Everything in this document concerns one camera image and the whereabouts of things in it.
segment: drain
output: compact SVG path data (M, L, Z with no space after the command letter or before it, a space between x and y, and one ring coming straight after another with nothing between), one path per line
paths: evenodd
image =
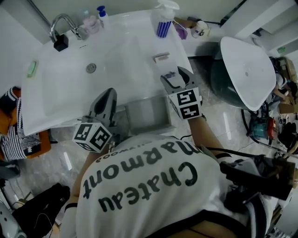
M87 73L93 73L95 70L96 70L96 64L94 63L88 64L86 67Z

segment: white sink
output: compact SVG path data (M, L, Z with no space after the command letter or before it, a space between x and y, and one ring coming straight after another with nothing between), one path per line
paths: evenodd
M153 61L157 54L169 52L178 66L192 71L175 28L170 27L167 38L157 38L152 13L156 11L110 16L110 30L101 29L86 41L67 32L67 49L58 52L48 42L28 59L28 65L37 60L38 67L33 79L24 72L22 80L25 134L86 115L93 100L110 87L117 91L118 106L164 95ZM91 63L96 70L87 73Z

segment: chrome faucet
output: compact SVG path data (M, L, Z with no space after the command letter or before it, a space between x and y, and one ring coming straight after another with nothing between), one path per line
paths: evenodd
M54 43L57 41L55 27L57 22L62 18L70 25L71 31L75 34L78 40L85 40L88 38L88 34L82 27L77 27L67 14L62 13L55 17L50 27L50 38Z

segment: pink bottle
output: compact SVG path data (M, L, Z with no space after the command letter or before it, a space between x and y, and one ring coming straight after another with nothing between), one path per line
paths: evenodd
M89 34L95 34L99 30L99 23L95 16L90 16L88 10L83 11L84 14L84 20L83 24L85 26L85 29Z

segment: spray bottle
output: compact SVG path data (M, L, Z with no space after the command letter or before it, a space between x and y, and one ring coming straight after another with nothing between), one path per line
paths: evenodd
M159 5L156 6L156 8L163 5L164 9L160 15L156 35L159 38L165 38L175 16L174 10L179 10L180 7L177 3L171 0L158 0L158 2Z

